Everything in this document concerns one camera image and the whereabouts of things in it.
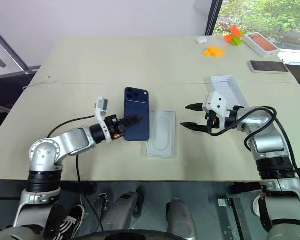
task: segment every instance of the green tree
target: green tree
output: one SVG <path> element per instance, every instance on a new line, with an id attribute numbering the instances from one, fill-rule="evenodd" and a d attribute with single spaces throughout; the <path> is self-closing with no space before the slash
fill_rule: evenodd
<path id="1" fill-rule="evenodd" d="M 243 32 L 280 40 L 292 30 L 300 33 L 300 0 L 229 0 L 219 17 Z"/>

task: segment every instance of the toy blocks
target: toy blocks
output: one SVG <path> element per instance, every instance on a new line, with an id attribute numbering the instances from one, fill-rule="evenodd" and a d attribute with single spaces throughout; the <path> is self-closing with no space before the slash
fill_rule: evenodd
<path id="1" fill-rule="evenodd" d="M 215 46 L 210 46 L 203 52 L 203 55 L 209 57 L 209 56 L 214 56 L 214 57 L 220 57 L 221 55 L 225 54 L 226 52 L 223 49 L 216 48 Z"/>
<path id="2" fill-rule="evenodd" d="M 224 36 L 224 40 L 234 46 L 239 46 L 242 44 L 243 41 L 241 40 L 241 37 L 243 36 L 243 33 L 239 31 L 236 26 L 230 27 L 230 31 L 231 34 Z"/>

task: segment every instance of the yellow toy block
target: yellow toy block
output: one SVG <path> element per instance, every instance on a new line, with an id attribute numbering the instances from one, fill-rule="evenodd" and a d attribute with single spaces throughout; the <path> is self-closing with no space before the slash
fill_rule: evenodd
<path id="1" fill-rule="evenodd" d="M 221 55 L 225 54 L 226 52 L 223 49 L 218 49 L 216 46 L 210 46 L 203 52 L 203 55 L 209 57 L 209 56 L 214 56 L 214 57 L 220 57 Z"/>

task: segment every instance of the blue smartphone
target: blue smartphone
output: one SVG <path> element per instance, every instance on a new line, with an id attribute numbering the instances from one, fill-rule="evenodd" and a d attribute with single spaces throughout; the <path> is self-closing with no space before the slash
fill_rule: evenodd
<path id="1" fill-rule="evenodd" d="M 124 91 L 124 117 L 140 115 L 139 124 L 124 131 L 127 141 L 148 141 L 150 137 L 149 93 L 146 90 L 127 87 Z"/>

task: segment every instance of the smartphone on table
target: smartphone on table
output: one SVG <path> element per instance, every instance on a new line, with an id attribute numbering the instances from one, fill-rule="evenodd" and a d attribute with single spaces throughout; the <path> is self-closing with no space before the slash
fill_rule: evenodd
<path id="1" fill-rule="evenodd" d="M 140 123 L 124 131 L 127 141 L 148 141 L 150 137 L 149 93 L 146 90 L 127 87 L 124 91 L 124 117 L 142 116 Z"/>
<path id="2" fill-rule="evenodd" d="M 281 61 L 250 61 L 251 71 L 259 74 L 287 74 L 289 70 Z"/>

